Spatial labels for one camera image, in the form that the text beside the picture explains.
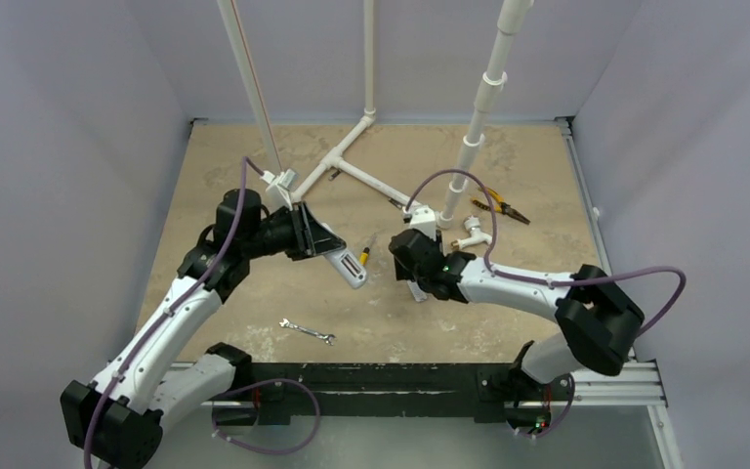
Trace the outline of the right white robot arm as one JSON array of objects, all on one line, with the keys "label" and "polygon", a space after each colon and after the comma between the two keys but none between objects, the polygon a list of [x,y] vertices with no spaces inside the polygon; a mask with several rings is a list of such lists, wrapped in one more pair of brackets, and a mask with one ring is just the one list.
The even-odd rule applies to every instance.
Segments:
[{"label": "right white robot arm", "polygon": [[389,244],[396,276],[415,281],[440,301],[490,304],[533,314],[559,331],[520,350],[509,372],[519,396],[531,398],[556,378],[587,369],[617,376],[645,321],[643,311],[592,265],[576,273],[543,273],[506,267],[493,273],[483,258],[454,251],[410,229]]}]

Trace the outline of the white battery cover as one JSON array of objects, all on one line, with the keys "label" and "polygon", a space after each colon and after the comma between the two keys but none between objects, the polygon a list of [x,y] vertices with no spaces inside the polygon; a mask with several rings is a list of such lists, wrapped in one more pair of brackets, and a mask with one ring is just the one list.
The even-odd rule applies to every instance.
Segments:
[{"label": "white battery cover", "polygon": [[416,281],[409,280],[407,282],[407,285],[409,287],[410,293],[413,296],[413,299],[416,302],[421,303],[428,299],[427,293],[421,289],[421,287]]}]

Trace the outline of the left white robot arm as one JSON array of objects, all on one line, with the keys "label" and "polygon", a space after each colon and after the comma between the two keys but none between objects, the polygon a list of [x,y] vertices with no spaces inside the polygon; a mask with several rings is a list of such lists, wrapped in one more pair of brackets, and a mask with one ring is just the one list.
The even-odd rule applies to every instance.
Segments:
[{"label": "left white robot arm", "polygon": [[169,369],[248,277],[251,262],[276,254],[292,261],[323,257],[353,288],[367,280],[358,257],[305,203],[270,212],[255,191],[226,192],[214,224],[201,232],[143,328],[91,381],[72,381],[62,391],[66,431],[85,467],[143,468],[163,437],[203,402],[249,393],[252,359],[227,344],[176,375]]}]

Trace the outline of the white remote control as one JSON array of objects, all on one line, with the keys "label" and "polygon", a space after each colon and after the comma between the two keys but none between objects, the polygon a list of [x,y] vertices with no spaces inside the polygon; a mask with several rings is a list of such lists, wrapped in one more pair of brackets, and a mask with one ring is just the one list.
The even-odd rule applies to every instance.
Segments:
[{"label": "white remote control", "polygon": [[367,271],[348,248],[338,249],[324,255],[324,258],[347,282],[352,289],[359,289],[367,281]]}]

